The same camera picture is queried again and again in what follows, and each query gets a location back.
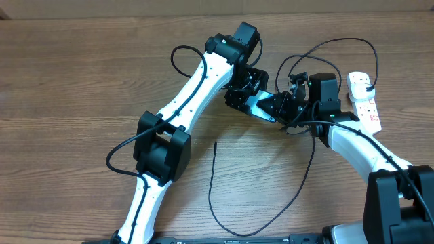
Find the blue Galaxy smartphone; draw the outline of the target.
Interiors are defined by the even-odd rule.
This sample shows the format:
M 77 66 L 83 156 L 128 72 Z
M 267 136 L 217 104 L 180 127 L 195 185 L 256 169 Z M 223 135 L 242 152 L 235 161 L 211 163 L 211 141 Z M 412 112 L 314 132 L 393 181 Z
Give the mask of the blue Galaxy smartphone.
M 265 111 L 263 111 L 261 108 L 257 106 L 258 101 L 269 98 L 272 95 L 273 94 L 267 91 L 259 90 L 255 96 L 249 96 L 245 103 L 246 105 L 249 106 L 247 114 L 251 117 L 257 117 L 265 121 L 275 123 L 276 122 L 275 118 L 273 118 L 272 116 L 270 116 L 269 114 L 267 114 Z

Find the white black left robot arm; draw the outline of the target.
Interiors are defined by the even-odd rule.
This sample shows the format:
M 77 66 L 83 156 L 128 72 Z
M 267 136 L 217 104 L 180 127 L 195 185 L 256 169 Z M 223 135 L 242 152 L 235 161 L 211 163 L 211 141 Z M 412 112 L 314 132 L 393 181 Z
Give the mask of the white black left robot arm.
M 123 226 L 110 243 L 150 243 L 163 198 L 170 185 L 184 173 L 191 158 L 191 131 L 202 112 L 221 90 L 226 103 L 249 116 L 274 123 L 258 108 L 266 93 L 268 75 L 255 69 L 248 59 L 262 45 L 257 28 L 242 22 L 234 35 L 217 34 L 199 52 L 201 62 L 186 85 L 157 114 L 146 111 L 138 122 L 136 135 L 122 142 L 134 143 L 137 164 L 131 173 L 137 185 Z

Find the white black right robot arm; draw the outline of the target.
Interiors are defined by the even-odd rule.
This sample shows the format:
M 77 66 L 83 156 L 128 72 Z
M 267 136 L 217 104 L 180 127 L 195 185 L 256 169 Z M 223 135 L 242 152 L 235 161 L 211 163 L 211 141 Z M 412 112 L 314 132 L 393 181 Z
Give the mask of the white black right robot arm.
M 299 73 L 289 80 L 289 91 L 258 89 L 257 107 L 284 128 L 309 126 L 367 184 L 362 220 L 325 227 L 318 243 L 432 243 L 433 168 L 399 158 L 357 115 L 343 112 L 340 75 Z

